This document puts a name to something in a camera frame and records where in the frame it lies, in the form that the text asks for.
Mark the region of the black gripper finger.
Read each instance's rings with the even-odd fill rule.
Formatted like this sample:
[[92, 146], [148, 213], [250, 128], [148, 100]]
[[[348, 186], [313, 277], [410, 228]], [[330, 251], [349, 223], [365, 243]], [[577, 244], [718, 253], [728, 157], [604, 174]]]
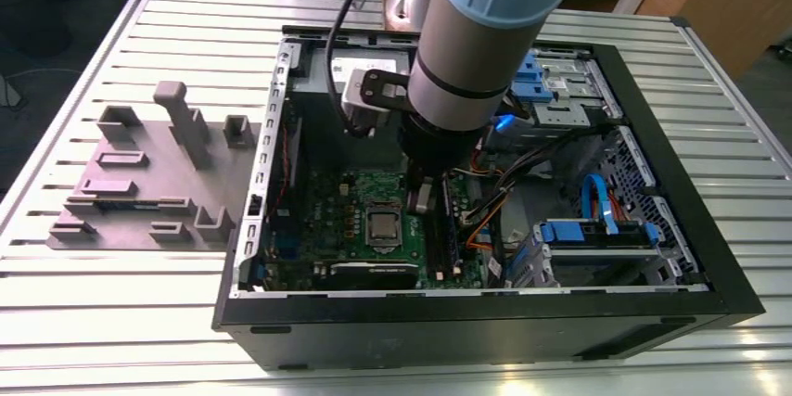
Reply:
[[436, 178], [424, 176], [410, 179], [406, 186], [406, 211], [414, 215], [426, 215], [436, 208]]

